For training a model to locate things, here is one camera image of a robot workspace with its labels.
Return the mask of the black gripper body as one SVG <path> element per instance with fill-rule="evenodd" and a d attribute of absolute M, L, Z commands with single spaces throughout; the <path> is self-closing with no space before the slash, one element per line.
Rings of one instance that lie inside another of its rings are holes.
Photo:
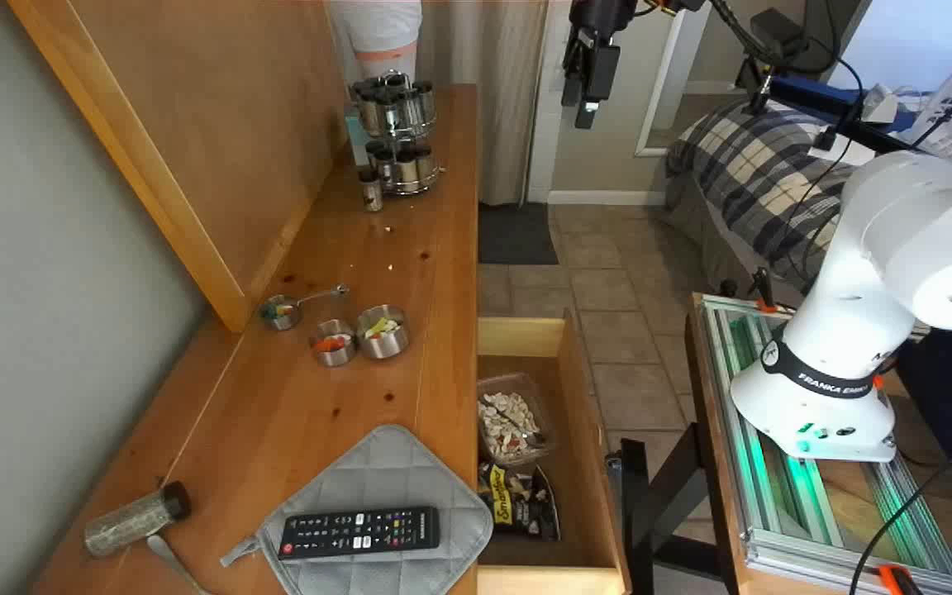
<path fill-rule="evenodd" d="M 620 58 L 611 36 L 645 13 L 648 0 L 572 0 L 562 101 L 575 110 L 578 130 L 593 130 L 600 101 L 611 97 Z"/>

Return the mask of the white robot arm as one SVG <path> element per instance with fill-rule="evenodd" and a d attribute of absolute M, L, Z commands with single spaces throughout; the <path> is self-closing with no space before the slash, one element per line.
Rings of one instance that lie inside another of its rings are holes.
<path fill-rule="evenodd" d="M 847 177 L 811 294 L 727 396 L 787 455 L 889 463 L 877 373 L 916 327 L 952 332 L 952 159 L 897 148 Z"/>

